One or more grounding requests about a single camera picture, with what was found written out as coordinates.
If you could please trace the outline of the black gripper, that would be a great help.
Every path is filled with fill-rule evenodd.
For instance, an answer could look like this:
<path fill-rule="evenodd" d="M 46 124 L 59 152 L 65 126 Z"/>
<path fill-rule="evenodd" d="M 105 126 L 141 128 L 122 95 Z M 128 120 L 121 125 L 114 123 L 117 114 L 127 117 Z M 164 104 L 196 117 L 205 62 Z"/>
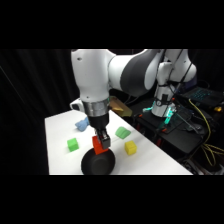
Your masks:
<path fill-rule="evenodd" d="M 109 123 L 109 114 L 105 114 L 103 116 L 98 117 L 88 117 L 89 124 L 95 130 L 95 134 L 98 139 L 100 139 L 102 148 L 107 149 L 111 145 L 110 136 L 107 134 L 106 126 Z"/>

